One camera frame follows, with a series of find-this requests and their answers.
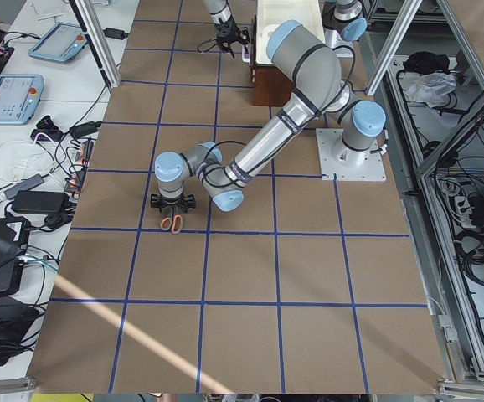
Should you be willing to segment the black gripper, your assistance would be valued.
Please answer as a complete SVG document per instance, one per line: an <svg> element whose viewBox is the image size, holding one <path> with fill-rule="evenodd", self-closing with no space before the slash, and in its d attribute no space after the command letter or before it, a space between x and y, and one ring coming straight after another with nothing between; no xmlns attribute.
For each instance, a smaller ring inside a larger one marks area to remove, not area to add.
<svg viewBox="0 0 484 402"><path fill-rule="evenodd" d="M150 206L152 209L157 209L160 213L172 209L186 214L190 209L196 208L196 199L193 194L187 196L182 194L177 198L165 198L161 194L153 193L150 197Z"/></svg>
<svg viewBox="0 0 484 402"><path fill-rule="evenodd" d="M250 44L250 34L246 27L238 28L235 21L214 25L216 39L219 49L224 53L232 54L234 51L231 44L239 42L242 46Z"/></svg>

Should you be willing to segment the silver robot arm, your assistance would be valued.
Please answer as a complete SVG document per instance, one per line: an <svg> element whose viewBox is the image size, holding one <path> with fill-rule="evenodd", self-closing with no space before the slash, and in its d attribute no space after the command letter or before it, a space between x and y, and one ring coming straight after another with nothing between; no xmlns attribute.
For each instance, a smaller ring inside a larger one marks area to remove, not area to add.
<svg viewBox="0 0 484 402"><path fill-rule="evenodd" d="M244 187L324 112L332 114L343 129L332 147L338 162L353 165L354 158L368 155L384 129L384 109L350 92L332 48L298 21L288 20L270 36L266 54L294 83L290 99L227 165L214 142L200 143L186 152L161 153L154 162L158 192L151 196L152 208L195 208L194 196L185 195L183 188L191 177L200 181L220 210L238 208L244 200Z"/></svg>
<svg viewBox="0 0 484 402"><path fill-rule="evenodd" d="M229 2L226 0L204 0L209 16L214 24L215 37L211 41L223 53L229 53L235 57L232 49L233 43L239 43L243 49L247 49L250 43L250 33L246 27L240 27L231 12Z"/></svg>

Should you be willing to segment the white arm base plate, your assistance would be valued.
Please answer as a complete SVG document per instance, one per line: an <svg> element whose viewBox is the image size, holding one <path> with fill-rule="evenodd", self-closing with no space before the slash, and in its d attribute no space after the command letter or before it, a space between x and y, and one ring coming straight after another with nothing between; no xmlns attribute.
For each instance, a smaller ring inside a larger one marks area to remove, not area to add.
<svg viewBox="0 0 484 402"><path fill-rule="evenodd" d="M354 151L342 141L343 129L316 130L323 180L339 182L385 182L386 174L376 141L363 151Z"/></svg>
<svg viewBox="0 0 484 402"><path fill-rule="evenodd" d="M324 28L324 38L325 44L330 47L331 49L335 49L340 45L348 45L350 46L352 43L345 41L340 33L332 28Z"/></svg>

